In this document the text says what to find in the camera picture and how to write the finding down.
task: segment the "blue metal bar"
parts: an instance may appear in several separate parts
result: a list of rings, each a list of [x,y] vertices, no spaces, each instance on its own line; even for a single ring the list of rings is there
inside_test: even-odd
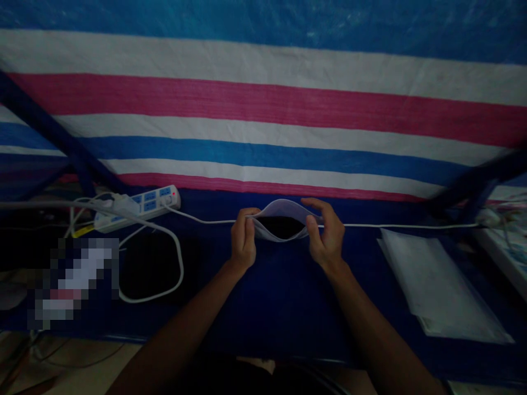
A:
[[[494,179],[497,180],[497,184],[501,184],[527,172],[526,147],[527,144],[524,144],[521,149],[503,158],[474,167],[467,174],[459,177],[454,185],[446,191],[426,202],[426,207],[433,213],[440,213],[442,210],[470,198],[475,191],[481,194],[488,183]]]
[[[88,187],[88,184],[92,184],[90,174],[113,191],[128,193],[129,188],[125,183],[112,174],[75,137],[70,135],[51,115],[1,71],[0,101],[18,118],[48,139],[72,160],[83,188],[87,189],[85,193],[92,192]]]
[[[485,206],[490,194],[500,184],[500,181],[495,178],[488,181],[480,190],[474,194],[465,204],[463,210],[457,217],[457,223],[470,224],[474,223],[476,215]]]

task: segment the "blue table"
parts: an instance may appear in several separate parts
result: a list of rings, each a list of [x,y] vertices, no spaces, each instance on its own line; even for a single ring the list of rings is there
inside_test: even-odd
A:
[[[264,208],[283,196],[220,191],[181,191],[181,210],[205,220],[234,219],[240,208]],[[436,224],[422,205],[402,202],[327,199],[344,223]],[[156,223],[203,243],[198,283],[206,284],[230,256],[229,225],[202,225],[176,214]],[[132,229],[119,231],[122,237]],[[380,230],[347,228],[343,257],[375,305],[440,379],[527,387],[527,321],[474,268],[445,232],[404,230],[439,237],[462,272],[480,292],[514,345],[425,336],[379,246]],[[102,236],[91,233],[90,237]],[[203,348],[248,357],[307,359],[361,367],[344,318],[324,274],[312,261],[309,240],[285,244],[257,240],[254,266],[233,290],[210,329]],[[26,329],[25,307],[2,319],[1,327]],[[177,308],[156,303],[109,303],[90,327],[63,335],[145,342]],[[97,312],[87,313],[97,317]]]

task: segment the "black cable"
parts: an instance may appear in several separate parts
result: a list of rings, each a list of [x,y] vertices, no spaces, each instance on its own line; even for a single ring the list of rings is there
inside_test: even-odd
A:
[[[50,352],[48,355],[46,355],[44,358],[39,359],[39,361],[40,361],[40,362],[44,362],[44,361],[45,361],[46,359],[48,359],[49,357],[52,357],[53,355],[55,355],[55,353],[56,353],[57,351],[59,351],[62,347],[64,347],[64,345],[65,345],[66,343],[68,343],[70,340],[71,340],[71,338],[66,339],[65,342],[63,342],[63,343],[62,343],[60,346],[58,346],[55,350],[51,351],[51,352]]]
[[[49,358],[51,355],[48,355],[46,358],[42,358],[42,359],[39,359],[37,358],[37,361],[39,362],[44,362],[46,360],[46,363],[48,365],[51,365],[51,366],[56,366],[58,368],[69,368],[69,369],[85,369],[85,368],[89,368],[91,366],[94,366],[94,365],[97,365],[101,362],[104,362],[106,361],[107,359],[110,359],[111,357],[113,357],[115,354],[117,354],[119,351],[121,351],[121,349],[125,346],[125,343],[121,344],[115,351],[113,351],[110,355],[107,355],[106,357],[98,360],[98,361],[95,361],[95,362],[91,362],[89,364],[86,364],[86,365],[63,365],[63,364],[58,364],[58,363],[55,363],[55,362],[51,362],[51,361],[48,361],[46,360],[47,358]]]

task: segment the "white cable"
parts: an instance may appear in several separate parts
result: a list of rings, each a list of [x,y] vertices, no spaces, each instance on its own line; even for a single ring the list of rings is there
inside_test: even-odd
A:
[[[428,225],[393,225],[393,224],[382,224],[382,225],[370,225],[370,224],[344,224],[345,227],[360,227],[360,228],[412,228],[412,229],[457,229],[457,228],[474,228],[479,224],[461,224],[461,225],[443,225],[443,226],[428,226]]]
[[[153,299],[157,299],[158,297],[165,296],[170,294],[171,292],[174,292],[176,289],[179,288],[181,285],[181,282],[183,281],[183,275],[184,275],[184,269],[183,269],[183,258],[181,256],[181,246],[180,241],[178,240],[177,236],[169,229],[164,228],[162,226],[159,226],[155,223],[145,221],[143,219],[137,218],[131,214],[125,213],[125,212],[117,212],[112,210],[111,208],[107,207],[99,207],[94,204],[90,203],[81,203],[81,202],[70,202],[70,201],[31,201],[31,202],[0,202],[0,210],[15,210],[18,208],[42,208],[42,207],[79,207],[79,208],[87,208],[89,210],[95,210],[106,214],[112,214],[115,216],[120,216],[126,219],[129,219],[131,221],[137,222],[138,224],[145,225],[147,227],[160,230],[162,232],[165,232],[170,237],[173,238],[174,243],[176,244],[176,251],[177,251],[177,259],[180,265],[180,278],[177,281],[177,284],[170,288],[169,290],[166,290],[164,292],[161,292],[160,294],[149,296],[142,299],[130,299],[126,295],[124,295],[119,288],[119,297],[128,303],[143,303],[148,302]]]
[[[100,194],[98,195],[95,195],[94,197],[80,197],[78,199],[75,199],[74,201],[81,201],[81,200],[88,200],[88,203],[94,201],[95,199],[97,198],[100,198],[101,196],[103,195],[107,195],[109,194],[109,192],[101,192]],[[84,210],[85,208],[81,209],[77,215],[75,216],[75,218],[73,217],[73,214],[74,214],[74,211],[73,211],[73,207],[70,207],[70,226],[68,227],[66,233],[64,234],[64,238],[68,238],[70,233],[73,232],[73,230],[75,229],[75,223],[78,221],[78,219],[81,217],[82,213],[84,213]]]
[[[77,225],[83,226],[83,225],[90,225],[92,223],[93,221],[88,221],[88,222],[78,223]],[[67,228],[68,226],[69,225],[67,224],[45,224],[45,225],[40,225],[34,228],[2,227],[0,228],[0,230],[39,230],[39,229],[44,229],[44,228],[49,228],[49,227]]]
[[[199,219],[199,218],[196,218],[196,217],[193,217],[189,214],[185,214],[181,211],[177,211],[177,210],[174,210],[173,208],[171,207],[168,207],[165,203],[163,203],[163,206],[168,210],[168,211],[172,211],[173,213],[176,213],[176,214],[179,214],[183,217],[187,217],[187,218],[190,218],[190,219],[193,219],[194,221],[196,222],[199,222],[199,223],[202,223],[202,224],[208,224],[208,225],[212,225],[212,224],[221,224],[221,223],[234,223],[236,222],[235,219],[226,219],[225,221],[204,221],[202,219]]]
[[[228,219],[225,221],[204,221],[202,219],[193,217],[189,214],[185,214],[181,211],[174,210],[171,207],[168,207],[166,204],[163,203],[163,206],[173,213],[179,214],[183,217],[187,217],[190,219],[193,219],[196,222],[202,223],[202,224],[222,224],[222,223],[234,223],[236,220],[234,219]],[[392,225],[392,224],[381,224],[381,225],[375,225],[375,224],[344,224],[345,227],[362,227],[362,228],[416,228],[416,229],[456,229],[456,228],[474,228],[478,226],[479,224],[473,223],[473,224],[461,224],[461,225],[443,225],[443,226],[431,226],[431,225]]]
[[[146,225],[143,225],[141,226],[139,229],[137,229],[135,232],[132,232],[130,233],[127,237],[125,237],[123,239],[122,242],[119,243],[119,248],[121,248],[123,246],[124,243],[126,243],[127,241],[129,241],[129,239],[131,239],[132,237],[134,237],[136,234],[138,234],[141,230],[143,230],[144,228],[146,228],[147,226]]]

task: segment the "white stripe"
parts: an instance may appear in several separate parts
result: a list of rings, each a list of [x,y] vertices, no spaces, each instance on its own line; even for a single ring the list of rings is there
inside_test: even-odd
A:
[[[409,134],[314,128],[274,123],[94,114],[55,117],[77,137],[145,136],[366,151],[478,166],[511,150]]]
[[[496,187],[489,197],[490,200],[527,201],[527,187],[509,187],[507,185],[500,185]]]
[[[527,67],[222,41],[0,30],[7,72],[196,78],[527,105]]]
[[[226,178],[244,182],[265,182],[309,187],[362,189],[409,194],[430,198],[442,191],[440,185],[408,178],[372,174],[344,174],[314,170],[290,170],[270,167],[237,166],[226,163],[177,161],[171,159],[101,160],[116,174],[161,173],[207,178]]]
[[[6,107],[0,106],[0,122],[7,122],[7,123],[18,123],[20,125],[26,125],[27,124],[18,118],[16,115],[14,115],[11,111],[9,111]]]
[[[0,154],[66,156],[59,150],[25,148],[16,145],[0,145]]]

